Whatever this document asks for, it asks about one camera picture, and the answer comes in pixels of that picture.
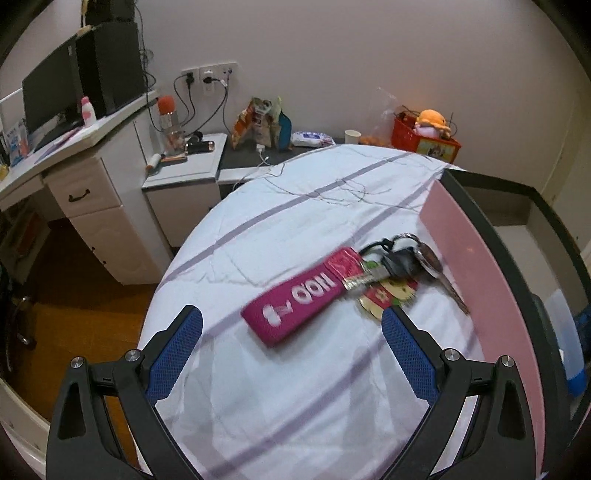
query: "red basket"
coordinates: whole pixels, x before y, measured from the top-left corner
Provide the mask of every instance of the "red basket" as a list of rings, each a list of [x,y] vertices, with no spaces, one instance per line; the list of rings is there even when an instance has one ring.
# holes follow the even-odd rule
[[[438,138],[422,137],[417,135],[412,128],[407,127],[398,118],[394,120],[392,130],[392,146],[399,150],[416,152],[429,157],[438,158],[448,163],[453,163],[457,153],[462,147],[453,138],[440,140]]]

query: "drawer handle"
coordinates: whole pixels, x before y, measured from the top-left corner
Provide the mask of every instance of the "drawer handle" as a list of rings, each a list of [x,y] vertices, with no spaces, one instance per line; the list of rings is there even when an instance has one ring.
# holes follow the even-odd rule
[[[84,197],[86,197],[86,195],[88,195],[90,193],[89,189],[86,189],[86,191],[84,192],[84,195],[80,195],[79,197],[73,197],[72,195],[70,195],[68,197],[68,202],[70,203],[74,203],[77,202],[78,200],[82,200]]]

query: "plastic bag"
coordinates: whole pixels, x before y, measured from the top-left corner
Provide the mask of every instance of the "plastic bag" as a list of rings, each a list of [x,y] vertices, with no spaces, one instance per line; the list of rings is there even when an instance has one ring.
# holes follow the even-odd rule
[[[359,143],[391,147],[392,129],[394,129],[394,119],[399,106],[400,103],[394,95],[377,87],[371,96],[366,128],[362,132]]]

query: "keychain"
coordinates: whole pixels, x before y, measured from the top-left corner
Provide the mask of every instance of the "keychain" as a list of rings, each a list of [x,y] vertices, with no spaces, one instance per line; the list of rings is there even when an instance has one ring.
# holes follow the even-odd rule
[[[394,251],[394,244],[402,238],[413,240],[415,245]],[[384,250],[380,262],[364,261],[362,256],[376,247]],[[363,307],[374,315],[380,313],[378,309],[383,311],[392,305],[394,299],[408,300],[417,289],[415,278],[423,272],[438,279],[462,311],[468,313],[443,274],[441,262],[433,250],[416,235],[401,233],[370,244],[359,252],[351,247],[338,249],[321,264],[255,298],[241,315],[263,343],[272,346],[348,290],[381,282],[381,286],[371,287],[365,293],[365,299],[360,299]]]
[[[415,245],[393,251],[396,241],[402,238],[413,240]],[[429,276],[441,282],[463,313],[466,315],[470,313],[452,283],[443,273],[443,266],[435,252],[426,243],[421,242],[416,235],[401,233],[395,235],[392,239],[384,238],[381,242],[362,248],[359,253],[363,255],[375,247],[381,247],[384,250],[385,254],[381,258],[381,264],[388,270],[391,279],[415,280],[418,275],[425,271]]]

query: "nightstand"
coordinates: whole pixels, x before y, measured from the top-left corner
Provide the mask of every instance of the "nightstand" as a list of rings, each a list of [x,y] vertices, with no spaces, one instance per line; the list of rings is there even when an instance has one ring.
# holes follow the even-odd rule
[[[184,163],[162,166],[148,176],[142,190],[171,247],[180,247],[209,210],[220,202],[217,168],[226,134],[204,135],[213,152],[189,155]]]

